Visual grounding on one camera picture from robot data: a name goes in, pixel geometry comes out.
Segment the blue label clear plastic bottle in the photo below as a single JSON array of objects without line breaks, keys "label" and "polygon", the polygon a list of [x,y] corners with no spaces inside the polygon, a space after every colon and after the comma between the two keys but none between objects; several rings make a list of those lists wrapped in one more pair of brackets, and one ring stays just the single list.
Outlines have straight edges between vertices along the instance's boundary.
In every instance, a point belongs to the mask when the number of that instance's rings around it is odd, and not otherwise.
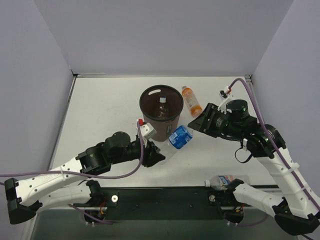
[{"label": "blue label clear plastic bottle", "polygon": [[159,162],[160,165],[168,162],[179,150],[188,144],[193,139],[193,130],[185,125],[180,125],[164,142],[161,142],[158,147],[158,153],[165,157]]}]

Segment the white blue label plastic bottle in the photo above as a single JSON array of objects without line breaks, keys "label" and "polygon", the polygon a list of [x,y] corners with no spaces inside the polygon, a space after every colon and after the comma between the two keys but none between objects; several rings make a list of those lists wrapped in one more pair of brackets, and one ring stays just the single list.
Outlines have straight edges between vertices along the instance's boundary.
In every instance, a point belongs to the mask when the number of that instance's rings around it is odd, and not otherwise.
[{"label": "white blue label plastic bottle", "polygon": [[210,179],[204,181],[205,187],[211,187],[215,190],[224,190],[228,184],[230,184],[235,179],[242,180],[246,184],[250,185],[251,181],[247,175],[233,175],[233,174],[222,174],[214,175]]}]

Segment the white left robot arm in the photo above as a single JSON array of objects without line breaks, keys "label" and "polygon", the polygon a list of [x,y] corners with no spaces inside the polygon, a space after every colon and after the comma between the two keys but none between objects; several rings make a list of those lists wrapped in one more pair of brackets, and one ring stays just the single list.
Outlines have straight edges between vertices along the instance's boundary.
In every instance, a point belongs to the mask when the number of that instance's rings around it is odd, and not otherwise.
[{"label": "white left robot arm", "polygon": [[127,133],[119,131],[48,173],[32,174],[24,180],[9,178],[4,182],[9,222],[24,223],[61,205],[96,207],[107,203],[111,198],[104,195],[94,178],[109,172],[112,165],[133,160],[148,168],[165,156],[152,141],[139,137],[131,141]]}]

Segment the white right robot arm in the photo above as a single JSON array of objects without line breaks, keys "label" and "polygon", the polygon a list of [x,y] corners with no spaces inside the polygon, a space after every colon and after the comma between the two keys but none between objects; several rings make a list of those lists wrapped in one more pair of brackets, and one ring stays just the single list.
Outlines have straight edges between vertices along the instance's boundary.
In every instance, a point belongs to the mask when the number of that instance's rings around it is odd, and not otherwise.
[{"label": "white right robot arm", "polygon": [[250,152],[272,176],[282,196],[256,189],[235,179],[226,186],[233,201],[250,205],[273,217],[286,233],[297,236],[310,234],[320,225],[320,198],[311,190],[292,161],[286,143],[271,125],[262,127],[249,114],[248,103],[236,99],[226,104],[223,113],[213,103],[187,126],[213,138],[236,141]]}]

